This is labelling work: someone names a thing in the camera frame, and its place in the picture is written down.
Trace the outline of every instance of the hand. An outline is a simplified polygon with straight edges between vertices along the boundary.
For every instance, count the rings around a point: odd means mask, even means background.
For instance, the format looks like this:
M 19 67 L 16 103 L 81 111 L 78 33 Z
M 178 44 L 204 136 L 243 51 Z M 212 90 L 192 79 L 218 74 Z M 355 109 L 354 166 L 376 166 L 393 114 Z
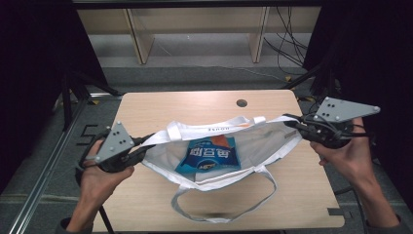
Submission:
M 354 133 L 365 133 L 362 119 L 353 120 Z M 311 142 L 313 149 L 323 158 L 319 164 L 331 163 L 352 185 L 364 186 L 365 183 L 376 182 L 370 156 L 368 137 L 355 137 L 347 145 L 339 149 L 330 149 L 320 143 Z
M 364 133 L 362 119 L 353 120 L 354 133 Z M 329 149 L 322 144 L 310 142 L 311 147 L 323 158 L 319 164 L 331 163 L 354 187 L 373 227 L 394 227 L 399 221 L 383 195 L 376 179 L 371 161 L 368 137 L 355 137 L 339 149 Z
M 89 155 L 95 155 L 102 145 L 98 140 L 91 148 Z M 81 194 L 73 216 L 67 226 L 67 231 L 81 231 L 93 226 L 94 218 L 99 208 L 113 194 L 115 188 L 126 178 L 130 177 L 134 168 L 109 174 L 94 166 L 93 161 L 86 161 L 86 167 L 81 180 Z

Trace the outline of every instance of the floor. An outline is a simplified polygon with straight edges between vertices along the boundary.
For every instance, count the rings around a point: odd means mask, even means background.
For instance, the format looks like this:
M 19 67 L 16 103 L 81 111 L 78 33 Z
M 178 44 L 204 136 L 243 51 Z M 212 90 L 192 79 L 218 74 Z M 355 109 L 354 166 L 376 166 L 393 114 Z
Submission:
M 306 45 L 311 34 L 294 36 L 296 40 Z M 282 42 L 279 35 L 270 34 L 266 36 L 266 39 L 277 48 L 282 44 L 282 50 L 297 59 L 298 63 L 300 63 L 300 59 L 303 59 L 301 54 L 296 52 L 296 48 Z M 182 67 L 196 70 L 197 74 L 203 73 L 204 68 L 214 67 L 217 68 L 216 72 L 231 72 L 231 75 L 237 72 L 239 77 L 256 76 L 261 79 L 269 79 L 279 85 L 285 83 L 285 77 L 297 77 L 298 74 L 305 72 L 290 59 L 278 56 L 278 53 L 267 43 L 263 44 L 260 62 L 251 62 L 247 38 L 244 34 L 157 35 L 149 60 L 145 65 L 137 63 L 129 35 L 91 36 L 91 41 L 100 64 L 109 78 L 109 84 L 115 88 L 121 87 L 126 90 L 140 89 L 140 91 L 151 92 L 161 90 L 164 87 L 154 84 L 154 81 L 149 80 L 149 78 L 142 77 L 143 85 L 132 88 L 131 80 L 128 82 L 123 80 L 122 74 L 134 74 L 134 72 L 143 72 L 142 74 L 149 74 L 144 72 L 161 72 L 159 74 L 163 74 L 165 69 L 175 71 Z M 305 56 L 305 50 L 301 49 L 301 52 Z M 211 85 L 201 87 L 205 86 L 201 83 L 197 84 L 197 87 L 182 87 L 180 81 L 177 80 L 178 78 L 172 75 L 165 79 L 176 79 L 173 80 L 176 82 L 176 90 L 215 89 Z M 297 87 L 295 91 L 297 96 L 309 96 L 311 82 L 312 80 L 309 80 L 306 84 Z M 100 92 L 93 87 L 90 87 L 90 90 L 91 93 Z M 73 165 L 76 163 L 76 158 L 73 155 L 77 155 L 78 151 L 82 150 L 89 142 L 88 135 L 97 133 L 111 124 L 120 101 L 119 98 L 102 97 L 99 104 L 76 103 L 74 98 L 73 106 L 82 112 L 79 112 L 77 127 L 74 128 L 70 136 L 61 135 L 63 113 L 61 105 L 57 102 L 54 116 L 51 117 L 48 128 L 37 139 L 37 147 L 33 154 L 22 163 L 8 188 L 0 197 L 0 233 L 8 233 L 14 228 L 14 224 L 21 224 L 20 232 L 15 231 L 14 233 L 53 233 L 57 221 L 71 214 L 78 196 L 77 185 L 72 179 Z M 300 102 L 303 112 L 308 111 L 312 105 L 309 101 Z M 101 118 L 93 118 L 96 115 L 101 116 Z M 63 150 L 56 152 L 55 145 L 61 145 Z M 380 163 L 375 163 L 375 172 L 383 186 L 385 195 L 396 212 L 413 229 L 412 213 L 406 208 L 392 182 L 380 167 Z M 334 169 L 330 167 L 325 169 L 333 190 L 336 191 L 348 186 L 348 183 Z M 45 184 L 39 184 L 39 177 L 42 176 L 45 178 Z M 28 209 L 25 206 L 26 201 L 33 194 L 37 194 L 39 200 L 34 203 L 32 209 Z M 355 196 L 352 193 L 345 193 L 338 195 L 337 200 L 345 214 L 346 224 L 344 227 L 285 230 L 284 233 L 362 233 L 362 220 Z M 22 213 L 21 211 L 30 211 L 30 213 Z

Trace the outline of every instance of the black curtain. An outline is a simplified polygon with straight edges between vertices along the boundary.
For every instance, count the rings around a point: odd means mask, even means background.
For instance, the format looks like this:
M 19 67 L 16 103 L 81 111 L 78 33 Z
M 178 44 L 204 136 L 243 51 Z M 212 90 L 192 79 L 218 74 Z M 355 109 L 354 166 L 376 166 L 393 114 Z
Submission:
M 0 33 L 1 192 L 47 128 L 63 74 L 74 80 L 70 71 L 75 70 L 103 84 L 106 80 L 79 16 L 70 7 L 1 1 Z
M 305 61 L 311 69 L 323 64 L 324 56 L 333 50 L 333 61 L 323 69 L 340 81 L 341 98 L 381 107 L 381 113 L 364 118 L 364 123 L 377 136 L 374 156 L 411 211 L 412 11 L 412 1 L 400 0 L 363 0 L 348 8 L 323 8 Z M 327 80 L 325 74 L 317 77 L 314 90 L 326 88 Z

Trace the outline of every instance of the bag handle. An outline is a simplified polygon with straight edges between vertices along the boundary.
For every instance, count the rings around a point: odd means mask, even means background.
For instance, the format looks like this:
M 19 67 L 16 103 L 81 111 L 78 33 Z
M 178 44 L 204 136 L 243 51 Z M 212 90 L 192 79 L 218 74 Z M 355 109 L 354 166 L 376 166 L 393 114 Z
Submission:
M 270 172 L 268 172 L 268 170 L 267 170 L 264 166 L 256 169 L 255 172 L 256 172 L 256 173 L 260 173 L 261 175 L 263 175 L 264 177 L 266 177 L 268 180 L 270 180 L 270 181 L 273 183 L 273 185 L 274 185 L 274 191 L 273 191 L 270 195 L 268 195 L 267 197 L 265 197 L 263 200 L 261 200 L 260 202 L 258 202 L 258 203 L 255 204 L 254 206 L 252 206 L 251 208 L 249 208 L 249 209 L 247 209 L 246 211 L 244 211 L 244 212 L 242 212 L 242 213 L 240 213 L 240 214 L 237 214 L 237 215 L 235 215 L 235 216 L 233 216 L 233 217 L 229 217 L 229 218 L 227 218 L 227 217 L 209 217 L 209 218 L 206 218 L 206 217 L 193 217 L 193 216 L 191 216 L 190 214 L 187 214 L 186 212 L 184 212 L 184 211 L 180 208 L 179 203 L 178 203 L 178 198 L 179 198 L 181 195 L 183 195 L 183 194 L 185 194 L 186 192 L 188 192 L 188 191 L 190 190 L 190 188 L 185 187 L 185 186 L 182 186 L 182 185 L 179 186 L 178 190 L 176 191 L 176 193 L 175 193 L 175 195 L 173 196 L 173 198 L 172 198 L 172 200 L 170 201 L 170 203 L 172 204 L 172 207 L 173 207 L 173 209 L 174 209 L 176 212 L 178 212 L 179 214 L 181 214 L 181 215 L 183 215 L 183 216 L 185 216 L 185 217 L 187 217 L 187 218 L 189 218 L 189 219 L 191 219 L 191 220 L 194 220 L 194 221 L 211 222 L 211 223 L 228 223 L 228 222 L 234 221 L 234 220 L 236 220 L 237 218 L 241 217 L 242 215 L 245 215 L 245 214 L 247 214 L 247 213 L 250 213 L 250 212 L 255 211 L 256 209 L 258 209 L 261 205 L 263 205 L 263 204 L 266 203 L 268 200 L 270 200 L 270 199 L 274 196 L 274 194 L 276 193 L 276 191 L 277 191 L 277 183 L 276 183 L 276 181 L 274 180 L 273 176 L 270 174 Z
M 190 140 L 194 138 L 211 137 L 237 132 L 265 123 L 264 116 L 254 117 L 252 120 L 239 116 L 226 122 L 212 125 L 191 126 L 179 122 L 171 122 L 167 126 L 170 141 Z

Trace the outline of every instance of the bag strap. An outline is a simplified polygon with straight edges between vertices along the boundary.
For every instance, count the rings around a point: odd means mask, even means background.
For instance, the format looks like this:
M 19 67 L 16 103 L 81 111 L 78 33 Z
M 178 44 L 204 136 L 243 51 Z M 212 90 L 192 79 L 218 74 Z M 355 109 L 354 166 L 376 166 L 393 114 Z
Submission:
M 241 217 L 242 215 L 245 215 L 245 214 L 247 214 L 247 213 L 250 213 L 250 212 L 255 211 L 256 209 L 258 209 L 261 205 L 263 205 L 263 204 L 266 203 L 268 200 L 270 200 L 270 199 L 274 196 L 274 194 L 276 193 L 276 191 L 277 191 L 277 183 L 276 183 L 276 181 L 274 180 L 273 176 L 270 174 L 270 172 L 268 172 L 268 170 L 267 170 L 264 166 L 261 167 L 261 168 L 259 168 L 259 169 L 256 169 L 255 172 L 256 172 L 256 173 L 260 173 L 261 175 L 263 175 L 264 177 L 266 177 L 268 180 L 270 180 L 270 181 L 273 183 L 273 185 L 274 185 L 274 191 L 273 191 L 270 195 L 268 195 L 267 197 L 265 197 L 263 200 L 261 200 L 260 202 L 258 202 L 258 203 L 255 204 L 254 206 L 252 206 L 251 208 L 249 208 L 249 209 L 247 209 L 246 211 L 244 211 L 244 212 L 242 212 L 242 213 L 240 213 L 240 214 L 237 214 L 237 215 L 235 215 L 235 216 L 233 216 L 233 217 L 229 217 L 229 218 L 226 218 L 226 217 L 210 217 L 210 218 L 205 218 L 205 217 L 193 217 L 193 216 L 191 216 L 190 214 L 187 214 L 186 212 L 184 212 L 184 211 L 180 208 L 179 203 L 178 203 L 178 198 L 179 198 L 181 195 L 185 194 L 186 192 L 188 192 L 188 191 L 190 190 L 190 188 L 185 187 L 185 186 L 183 186 L 183 185 L 180 185 L 180 186 L 179 186 L 178 190 L 176 191 L 176 193 L 175 193 L 175 195 L 173 196 L 173 198 L 172 198 L 172 200 L 170 201 L 170 203 L 171 203 L 173 209 L 174 209 L 176 212 L 178 212 L 179 214 L 181 214 L 181 215 L 183 215 L 183 216 L 185 216 L 185 217 L 187 217 L 187 218 L 189 218 L 189 219 L 191 219 L 191 220 L 194 220 L 194 221 L 199 221 L 199 222 L 212 222 L 212 223 L 228 223 L 228 222 L 234 221 L 234 220 L 236 220 L 237 218 Z
M 185 125 L 172 121 L 165 130 L 155 133 L 141 146 L 230 134 L 255 125 L 264 124 L 265 121 L 263 116 L 254 117 L 252 120 L 248 120 L 244 116 L 238 116 L 225 122 L 200 126 Z

